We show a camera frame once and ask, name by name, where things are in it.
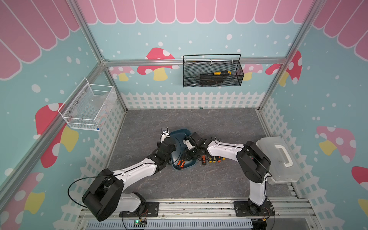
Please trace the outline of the orange black large screwdriver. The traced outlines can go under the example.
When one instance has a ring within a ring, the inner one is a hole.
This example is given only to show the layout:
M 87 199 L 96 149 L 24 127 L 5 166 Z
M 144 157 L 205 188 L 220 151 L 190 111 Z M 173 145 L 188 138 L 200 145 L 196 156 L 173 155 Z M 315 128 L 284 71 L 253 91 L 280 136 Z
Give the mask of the orange black large screwdriver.
M 202 165 L 205 166 L 207 165 L 207 157 L 205 155 L 202 155 Z

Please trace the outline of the teal plastic storage box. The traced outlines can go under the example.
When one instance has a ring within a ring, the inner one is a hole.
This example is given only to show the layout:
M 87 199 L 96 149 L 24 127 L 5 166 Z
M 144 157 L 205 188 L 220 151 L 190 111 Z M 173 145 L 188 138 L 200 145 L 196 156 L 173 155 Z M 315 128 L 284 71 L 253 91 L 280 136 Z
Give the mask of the teal plastic storage box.
M 187 148 L 185 144 L 183 143 L 183 140 L 186 136 L 189 136 L 189 135 L 191 135 L 191 132 L 188 129 L 179 129 L 179 130 L 170 132 L 170 137 L 174 138 L 177 144 L 176 151 L 174 151 L 171 154 L 171 165 L 176 170 L 183 170 L 183 169 L 189 168 L 195 165 L 195 163 L 197 162 L 197 160 L 187 160 L 186 159 Z M 186 161 L 184 168 L 179 168 L 177 166 L 180 160 Z

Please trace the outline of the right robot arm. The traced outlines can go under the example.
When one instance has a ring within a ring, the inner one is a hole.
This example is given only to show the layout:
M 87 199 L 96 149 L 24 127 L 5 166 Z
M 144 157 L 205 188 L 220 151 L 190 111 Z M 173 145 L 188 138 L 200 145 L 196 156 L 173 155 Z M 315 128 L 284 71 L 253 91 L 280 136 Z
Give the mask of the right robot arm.
M 270 174 L 271 161 L 252 141 L 245 144 L 230 144 L 215 139 L 203 139 L 193 133 L 183 143 L 193 156 L 221 157 L 238 162 L 242 172 L 250 181 L 248 207 L 253 215 L 259 215 L 265 208 L 266 177 Z

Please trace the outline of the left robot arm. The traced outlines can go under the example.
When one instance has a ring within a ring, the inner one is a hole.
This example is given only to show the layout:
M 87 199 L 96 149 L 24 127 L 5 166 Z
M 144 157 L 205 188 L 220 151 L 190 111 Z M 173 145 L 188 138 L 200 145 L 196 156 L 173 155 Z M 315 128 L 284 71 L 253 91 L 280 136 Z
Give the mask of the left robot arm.
M 141 162 L 128 168 L 102 170 L 82 197 L 83 204 L 98 221 L 104 221 L 116 211 L 141 217 L 148 213 L 146 199 L 137 192 L 123 191 L 139 180 L 164 169 L 176 150 L 174 138 L 165 137 L 158 148 Z

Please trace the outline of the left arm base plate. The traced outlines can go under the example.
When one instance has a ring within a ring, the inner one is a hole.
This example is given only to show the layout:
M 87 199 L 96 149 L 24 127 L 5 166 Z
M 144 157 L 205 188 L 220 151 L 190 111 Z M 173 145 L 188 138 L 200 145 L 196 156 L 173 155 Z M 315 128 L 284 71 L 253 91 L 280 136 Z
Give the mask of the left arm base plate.
M 140 204 L 138 208 L 133 211 L 122 211 L 119 216 L 121 218 L 145 218 L 145 217 L 158 217 L 159 202 L 144 202 Z

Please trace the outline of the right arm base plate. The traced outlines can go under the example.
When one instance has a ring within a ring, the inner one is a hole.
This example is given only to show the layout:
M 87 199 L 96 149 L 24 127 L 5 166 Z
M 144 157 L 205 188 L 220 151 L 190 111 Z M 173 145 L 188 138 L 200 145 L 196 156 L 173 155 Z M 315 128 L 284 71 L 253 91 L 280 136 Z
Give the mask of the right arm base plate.
M 234 201 L 234 210 L 237 217 L 272 217 L 275 210 L 272 203 L 266 200 L 261 206 L 251 201 Z

